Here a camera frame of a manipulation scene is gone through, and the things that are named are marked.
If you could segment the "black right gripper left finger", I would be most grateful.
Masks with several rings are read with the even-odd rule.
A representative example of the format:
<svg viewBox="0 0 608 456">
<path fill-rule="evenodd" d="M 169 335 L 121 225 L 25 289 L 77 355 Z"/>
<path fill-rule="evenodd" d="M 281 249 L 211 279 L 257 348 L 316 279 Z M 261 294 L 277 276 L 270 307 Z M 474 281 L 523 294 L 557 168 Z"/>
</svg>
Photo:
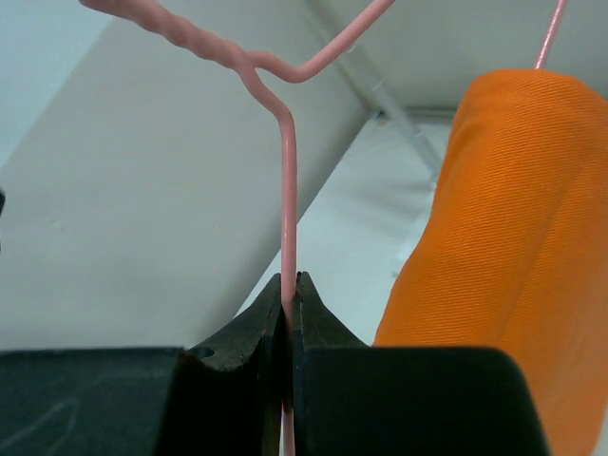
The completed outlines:
<svg viewBox="0 0 608 456">
<path fill-rule="evenodd" d="M 5 351 L 5 455 L 276 455 L 280 280 L 198 345 Z"/>
</svg>

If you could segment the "orange trousers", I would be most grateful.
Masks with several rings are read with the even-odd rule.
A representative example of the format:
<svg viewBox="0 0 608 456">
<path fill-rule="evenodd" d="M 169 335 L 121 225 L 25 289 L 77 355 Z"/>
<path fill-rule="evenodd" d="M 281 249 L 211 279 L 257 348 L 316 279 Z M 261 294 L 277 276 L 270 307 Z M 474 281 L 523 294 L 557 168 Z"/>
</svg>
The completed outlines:
<svg viewBox="0 0 608 456">
<path fill-rule="evenodd" d="M 590 455 L 607 409 L 607 103 L 546 69 L 478 77 L 379 347 L 495 347 L 519 365 L 551 451 Z"/>
</svg>

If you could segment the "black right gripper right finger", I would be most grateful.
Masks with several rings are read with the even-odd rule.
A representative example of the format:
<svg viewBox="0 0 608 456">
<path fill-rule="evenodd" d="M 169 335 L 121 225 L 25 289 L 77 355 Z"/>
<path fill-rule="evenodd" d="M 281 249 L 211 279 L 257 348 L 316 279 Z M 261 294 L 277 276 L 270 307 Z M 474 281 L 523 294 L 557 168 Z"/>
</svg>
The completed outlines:
<svg viewBox="0 0 608 456">
<path fill-rule="evenodd" d="M 479 347 L 372 348 L 300 274 L 294 301 L 299 455 L 546 455 L 523 375 Z"/>
</svg>

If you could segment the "pink wire hanger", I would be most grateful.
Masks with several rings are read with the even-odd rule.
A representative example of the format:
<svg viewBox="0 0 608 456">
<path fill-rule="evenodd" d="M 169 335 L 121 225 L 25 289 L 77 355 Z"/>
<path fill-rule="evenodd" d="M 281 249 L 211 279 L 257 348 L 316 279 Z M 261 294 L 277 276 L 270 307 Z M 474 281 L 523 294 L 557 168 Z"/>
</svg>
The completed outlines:
<svg viewBox="0 0 608 456">
<path fill-rule="evenodd" d="M 289 83 L 300 83 L 332 63 L 347 45 L 353 44 L 389 8 L 386 1 L 368 5 L 337 38 L 322 48 L 302 66 L 291 66 L 272 54 L 247 51 L 239 45 L 194 26 L 155 1 L 91 1 L 88 7 L 112 16 L 134 22 L 138 26 L 159 34 L 173 45 L 185 48 L 202 59 L 232 69 L 250 94 L 276 118 L 282 146 L 281 189 L 281 271 L 280 304 L 285 322 L 285 367 L 282 376 L 281 428 L 279 454 L 299 455 L 295 451 L 295 414 L 293 398 L 293 351 L 295 329 L 294 303 L 297 295 L 296 222 L 297 222 L 297 157 L 295 122 L 289 108 L 258 77 L 265 69 Z"/>
</svg>

